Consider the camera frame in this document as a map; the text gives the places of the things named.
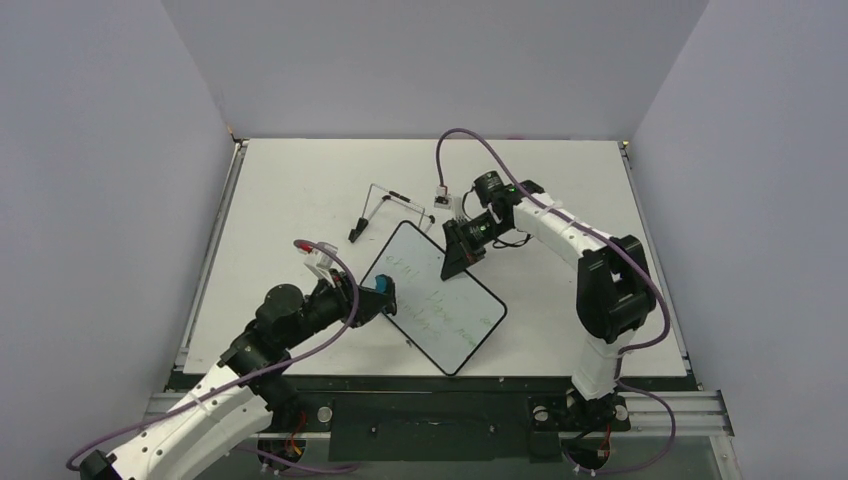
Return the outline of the black framed whiteboard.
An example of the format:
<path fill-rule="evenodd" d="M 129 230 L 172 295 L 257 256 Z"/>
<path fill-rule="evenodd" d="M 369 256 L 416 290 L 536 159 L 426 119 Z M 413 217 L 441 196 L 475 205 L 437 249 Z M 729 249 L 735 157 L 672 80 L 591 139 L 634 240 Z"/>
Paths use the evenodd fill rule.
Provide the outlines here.
<path fill-rule="evenodd" d="M 443 280 L 444 250 L 410 221 L 400 222 L 363 283 L 393 280 L 397 311 L 388 320 L 444 375 L 455 376 L 506 318 L 506 303 L 476 277 Z"/>

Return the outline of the blue whiteboard eraser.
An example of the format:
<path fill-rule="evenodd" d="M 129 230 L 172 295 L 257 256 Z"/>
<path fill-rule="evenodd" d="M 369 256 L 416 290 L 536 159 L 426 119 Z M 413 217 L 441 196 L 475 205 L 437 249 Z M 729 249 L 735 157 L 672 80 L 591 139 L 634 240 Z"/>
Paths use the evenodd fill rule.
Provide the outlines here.
<path fill-rule="evenodd" d="M 393 288 L 393 280 L 384 274 L 375 276 L 375 291 L 381 294 L 389 293 Z"/>

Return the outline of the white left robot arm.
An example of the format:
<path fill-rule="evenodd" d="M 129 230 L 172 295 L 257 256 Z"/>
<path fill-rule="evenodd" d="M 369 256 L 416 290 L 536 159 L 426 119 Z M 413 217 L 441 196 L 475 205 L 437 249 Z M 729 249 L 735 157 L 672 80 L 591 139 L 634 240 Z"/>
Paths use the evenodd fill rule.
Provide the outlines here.
<path fill-rule="evenodd" d="M 254 319 L 162 419 L 110 452 L 80 462 L 83 479 L 191 479 L 238 443 L 267 427 L 285 430 L 298 416 L 296 389 L 282 373 L 294 347 L 335 322 L 357 328 L 397 311 L 396 288 L 379 275 L 372 288 L 331 270 L 310 294 L 273 287 Z"/>

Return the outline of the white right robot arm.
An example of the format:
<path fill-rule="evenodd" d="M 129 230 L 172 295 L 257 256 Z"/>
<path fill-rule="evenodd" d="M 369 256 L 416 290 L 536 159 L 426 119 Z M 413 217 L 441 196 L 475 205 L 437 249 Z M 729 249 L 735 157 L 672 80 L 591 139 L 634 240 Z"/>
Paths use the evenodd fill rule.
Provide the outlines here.
<path fill-rule="evenodd" d="M 603 415 L 602 398 L 616 387 L 621 349 L 656 307 L 644 248 L 632 235 L 612 237 L 579 222 L 531 180 L 504 184 L 490 171 L 472 190 L 484 210 L 443 223 L 441 278 L 449 280 L 481 261 L 487 244 L 512 230 L 540 241 L 576 271 L 576 312 L 587 337 L 571 376 L 577 391 L 563 403 L 572 424 L 588 427 Z"/>

